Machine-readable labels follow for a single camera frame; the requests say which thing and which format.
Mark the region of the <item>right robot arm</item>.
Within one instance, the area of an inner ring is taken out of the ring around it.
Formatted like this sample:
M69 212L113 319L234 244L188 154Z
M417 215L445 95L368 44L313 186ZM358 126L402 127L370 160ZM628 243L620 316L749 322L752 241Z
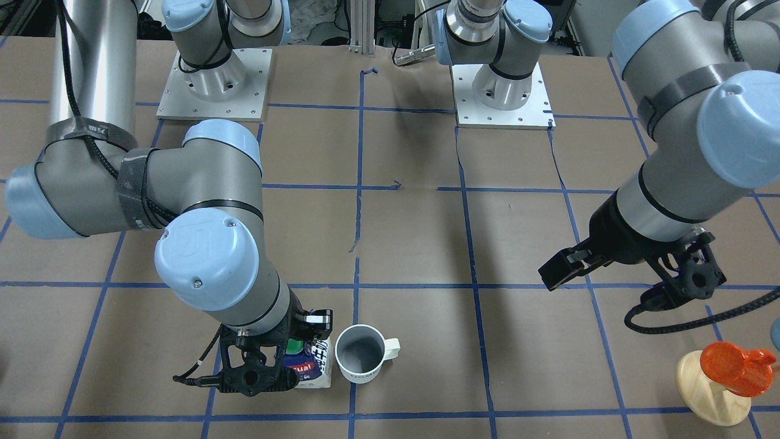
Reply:
M162 229L159 276L239 348L328 338L332 311L304 310L266 256L256 136L209 119L181 147L138 146L137 11L133 1L55 2L51 125L43 158L5 185L9 216L38 239Z

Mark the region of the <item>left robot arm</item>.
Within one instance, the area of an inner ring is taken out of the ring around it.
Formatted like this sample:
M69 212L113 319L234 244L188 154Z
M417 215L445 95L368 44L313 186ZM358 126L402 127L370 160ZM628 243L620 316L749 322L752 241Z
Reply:
M612 55L657 148L542 281L646 262L672 291L710 294L725 278L699 226L778 179L778 2L646 1Z

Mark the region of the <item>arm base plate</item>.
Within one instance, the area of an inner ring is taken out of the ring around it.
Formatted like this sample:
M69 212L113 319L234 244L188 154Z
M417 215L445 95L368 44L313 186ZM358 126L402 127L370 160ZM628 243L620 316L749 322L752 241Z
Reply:
M177 55L160 98L157 116L164 120L223 118L260 122L266 107L271 48L240 48L214 69L186 73Z
M547 130L556 126L541 67L510 80L486 64L451 67L458 127Z

